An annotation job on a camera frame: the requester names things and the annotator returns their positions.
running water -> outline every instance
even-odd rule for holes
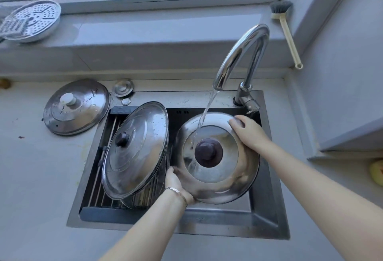
[[[199,129],[202,127],[203,122],[205,121],[205,118],[206,118],[206,114],[208,113],[208,109],[210,108],[210,105],[213,103],[213,100],[216,97],[216,95],[218,94],[218,92],[219,91],[213,90],[213,93],[210,95],[209,103],[206,106],[206,108],[205,108],[201,118],[199,119],[197,130],[195,130],[195,133],[194,133],[194,136],[193,136],[193,140],[191,142],[191,148],[192,149],[194,149],[195,137],[197,136]]]

brush bristles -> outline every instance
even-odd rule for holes
[[[290,1],[278,1],[270,4],[271,12],[275,14],[286,13],[287,10],[293,5]]]

person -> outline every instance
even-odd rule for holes
[[[241,141],[275,169],[323,234],[346,261],[383,260],[383,210],[274,144],[246,116],[230,125]],[[193,197],[182,188],[171,167],[166,189],[142,218],[100,261],[160,261],[175,227]]]

bracelet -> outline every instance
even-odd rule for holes
[[[175,189],[174,187],[170,187],[170,186],[168,186],[168,187],[165,188],[165,189],[170,189],[171,191],[174,191],[175,193],[177,193],[178,195],[180,195],[180,196],[182,197],[182,199],[184,200],[184,202],[185,202],[185,208],[187,208],[187,206],[188,206],[188,202],[187,202],[186,198],[184,197],[184,195],[183,195],[179,190]]]

sink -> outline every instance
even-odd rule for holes
[[[235,91],[220,92],[210,112],[246,115],[245,108],[233,104]],[[262,91],[252,91],[260,104],[252,118],[270,135]],[[145,213],[132,210],[105,195],[101,184],[101,158],[118,123],[144,102],[164,104],[169,115],[169,146],[178,129],[190,118],[201,114],[209,92],[139,92],[130,106],[114,98],[107,117],[99,124],[91,146],[67,225],[80,228],[128,230]],[[280,180],[261,157],[258,175],[250,190],[239,199],[222,205],[198,203],[188,206],[175,233],[236,236],[248,238],[290,239]]]

